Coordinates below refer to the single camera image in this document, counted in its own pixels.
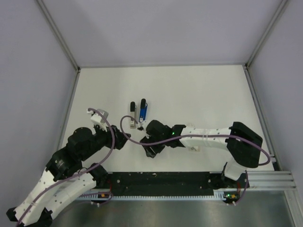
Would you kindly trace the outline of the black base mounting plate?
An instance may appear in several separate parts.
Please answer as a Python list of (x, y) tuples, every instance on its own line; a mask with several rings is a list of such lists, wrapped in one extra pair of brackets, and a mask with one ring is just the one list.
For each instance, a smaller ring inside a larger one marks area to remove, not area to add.
[(237, 187), (236, 181), (210, 172), (112, 172), (97, 186), (115, 196), (213, 195), (214, 190)]

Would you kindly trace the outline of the aluminium frame post left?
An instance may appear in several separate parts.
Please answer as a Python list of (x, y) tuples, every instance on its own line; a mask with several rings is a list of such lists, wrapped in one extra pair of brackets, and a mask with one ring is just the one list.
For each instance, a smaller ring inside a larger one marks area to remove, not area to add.
[(68, 47), (62, 33), (60, 32), (60, 29), (56, 25), (56, 23), (55, 23), (52, 15), (50, 13), (50, 11), (48, 10), (46, 4), (44, 3), (43, 0), (34, 0), (34, 2), (37, 5), (38, 9), (41, 11), (43, 17), (45, 18), (49, 28), (51, 29), (57, 43), (60, 45), (63, 53), (65, 54), (65, 56), (67, 57), (67, 59), (69, 60), (71, 65), (73, 66), (74, 70), (76, 72), (79, 72), (80, 71), (80, 66), (76, 62), (70, 48)]

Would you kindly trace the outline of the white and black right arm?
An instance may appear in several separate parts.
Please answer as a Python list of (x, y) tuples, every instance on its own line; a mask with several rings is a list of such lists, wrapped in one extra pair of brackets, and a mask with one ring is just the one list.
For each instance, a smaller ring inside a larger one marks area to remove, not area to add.
[(221, 182), (232, 187), (243, 172), (259, 166), (263, 139), (241, 122), (222, 129), (199, 129), (186, 125), (169, 127), (157, 120), (143, 121), (138, 128), (146, 132), (140, 140), (146, 156), (154, 158), (165, 147), (217, 148), (228, 151), (232, 158), (224, 167)]

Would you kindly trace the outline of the aluminium frame post right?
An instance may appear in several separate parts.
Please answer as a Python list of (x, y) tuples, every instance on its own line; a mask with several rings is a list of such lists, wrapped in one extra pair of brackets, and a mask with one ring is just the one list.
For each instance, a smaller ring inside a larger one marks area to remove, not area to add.
[(266, 44), (268, 38), (270, 37), (272, 31), (274, 30), (275, 26), (279, 22), (280, 18), (282, 17), (283, 13), (287, 9), (290, 0), (281, 0), (277, 9), (275, 10), (270, 22), (268, 23), (265, 31), (263, 32), (262, 36), (260, 37), (257, 45), (254, 47), (250, 57), (248, 58), (247, 62), (245, 63), (245, 68), (249, 68), (257, 56), (259, 55), (260, 51), (262, 50), (263, 46)]

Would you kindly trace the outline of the aluminium frame rail front right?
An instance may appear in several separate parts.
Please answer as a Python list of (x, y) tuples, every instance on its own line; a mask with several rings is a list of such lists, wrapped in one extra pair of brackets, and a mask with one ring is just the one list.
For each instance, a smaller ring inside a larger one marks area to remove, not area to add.
[(248, 171), (249, 191), (293, 191), (296, 184), (289, 171)]

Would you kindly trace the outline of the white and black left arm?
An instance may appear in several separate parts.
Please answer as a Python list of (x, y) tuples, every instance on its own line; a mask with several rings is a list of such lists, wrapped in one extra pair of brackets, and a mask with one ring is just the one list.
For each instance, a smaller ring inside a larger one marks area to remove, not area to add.
[(95, 133), (86, 127), (76, 129), (66, 146), (52, 155), (27, 198), (6, 212), (10, 221), (19, 227), (48, 227), (84, 192), (106, 185), (108, 173), (101, 164), (93, 163), (81, 172), (82, 162), (103, 147), (120, 150), (127, 139), (114, 125), (105, 129), (96, 125), (94, 129)]

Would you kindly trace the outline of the aluminium frame post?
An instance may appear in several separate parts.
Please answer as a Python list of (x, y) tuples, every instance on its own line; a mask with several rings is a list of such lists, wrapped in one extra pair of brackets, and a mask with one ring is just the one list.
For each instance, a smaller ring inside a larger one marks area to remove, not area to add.
[(280, 18), (282, 17), (283, 13), (287, 9), (290, 0), (281, 0), (277, 9), (275, 10), (270, 22), (268, 23), (265, 31), (263, 32), (262, 36), (260, 37), (257, 45), (254, 47), (250, 57), (248, 58), (247, 62), (245, 63), (245, 68), (249, 68), (257, 56), (259, 55), (260, 51), (262, 50), (263, 46), (266, 44), (268, 38), (270, 37), (272, 31), (274, 30), (275, 26), (279, 22)]
[(67, 59), (69, 60), (71, 65), (73, 66), (74, 70), (76, 72), (79, 72), (80, 71), (80, 66), (76, 62), (70, 48), (68, 47), (62, 33), (60, 32), (60, 29), (56, 25), (56, 23), (55, 23), (52, 15), (50, 13), (50, 11), (48, 10), (46, 4), (44, 3), (43, 0), (34, 0), (34, 2), (37, 5), (38, 9), (41, 11), (43, 17), (45, 18), (49, 28), (51, 29), (57, 43), (60, 45), (63, 53), (65, 54), (65, 56), (67, 57)]

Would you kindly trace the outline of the grey and black stapler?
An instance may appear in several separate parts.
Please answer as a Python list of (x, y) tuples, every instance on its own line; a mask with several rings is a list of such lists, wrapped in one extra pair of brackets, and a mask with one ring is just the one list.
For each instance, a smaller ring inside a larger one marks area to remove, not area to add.
[(134, 101), (130, 103), (130, 128), (135, 129), (137, 126), (137, 106)]

